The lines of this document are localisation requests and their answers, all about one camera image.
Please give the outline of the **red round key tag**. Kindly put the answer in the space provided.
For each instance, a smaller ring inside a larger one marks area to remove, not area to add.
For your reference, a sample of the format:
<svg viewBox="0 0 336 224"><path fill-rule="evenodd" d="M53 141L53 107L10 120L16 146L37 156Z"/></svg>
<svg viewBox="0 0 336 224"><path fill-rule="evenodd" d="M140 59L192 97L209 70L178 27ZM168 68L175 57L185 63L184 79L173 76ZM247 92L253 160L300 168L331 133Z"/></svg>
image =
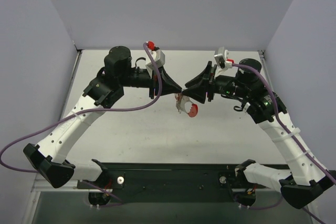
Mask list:
<svg viewBox="0 0 336 224"><path fill-rule="evenodd" d="M189 117L194 118L198 114L198 106L197 104L192 104L190 111L187 113Z"/></svg>

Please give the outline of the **red tagged key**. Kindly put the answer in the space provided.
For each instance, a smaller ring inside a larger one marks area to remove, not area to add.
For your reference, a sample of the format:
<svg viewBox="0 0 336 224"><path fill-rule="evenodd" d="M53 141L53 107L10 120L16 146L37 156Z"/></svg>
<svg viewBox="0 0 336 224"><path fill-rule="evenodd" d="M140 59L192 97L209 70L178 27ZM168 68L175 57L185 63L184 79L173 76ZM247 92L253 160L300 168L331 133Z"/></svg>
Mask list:
<svg viewBox="0 0 336 224"><path fill-rule="evenodd" d="M181 99L182 99L182 96L183 96L183 95L182 95L181 93L176 93L176 94L175 94L175 99L176 99L176 101L177 101L177 102L180 102Z"/></svg>

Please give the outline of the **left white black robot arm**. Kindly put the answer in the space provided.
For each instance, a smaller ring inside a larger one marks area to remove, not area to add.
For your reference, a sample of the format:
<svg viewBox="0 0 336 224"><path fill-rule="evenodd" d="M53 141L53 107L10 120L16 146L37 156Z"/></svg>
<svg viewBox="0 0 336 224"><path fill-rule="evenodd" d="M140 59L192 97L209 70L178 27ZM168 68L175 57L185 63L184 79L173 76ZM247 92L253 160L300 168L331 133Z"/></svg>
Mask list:
<svg viewBox="0 0 336 224"><path fill-rule="evenodd" d="M147 54L145 68L132 66L131 51L125 46L109 50L104 66L84 89L76 105L37 144L27 144L23 152L32 167L53 188L60 188L71 179L88 180L94 187L106 185L106 169L96 160L79 164L67 160L75 143L84 132L124 95L125 87L147 88L149 97L156 101L160 96L181 92L164 69L165 54L152 42L144 44Z"/></svg>

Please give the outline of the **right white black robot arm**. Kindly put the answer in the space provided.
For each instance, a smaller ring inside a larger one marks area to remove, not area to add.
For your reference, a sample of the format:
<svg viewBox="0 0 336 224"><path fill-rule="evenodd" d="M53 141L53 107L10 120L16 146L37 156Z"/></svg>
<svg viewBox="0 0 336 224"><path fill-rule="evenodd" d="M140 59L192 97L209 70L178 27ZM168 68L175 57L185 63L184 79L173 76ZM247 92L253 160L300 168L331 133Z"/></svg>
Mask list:
<svg viewBox="0 0 336 224"><path fill-rule="evenodd" d="M185 84L183 95L199 103L212 101L215 94L241 103L247 113L271 139L288 165L275 169L248 159L235 167L241 185L261 185L281 193L286 202L302 209L335 185L335 171L323 166L300 136L286 106L260 74L255 59L218 60Z"/></svg>

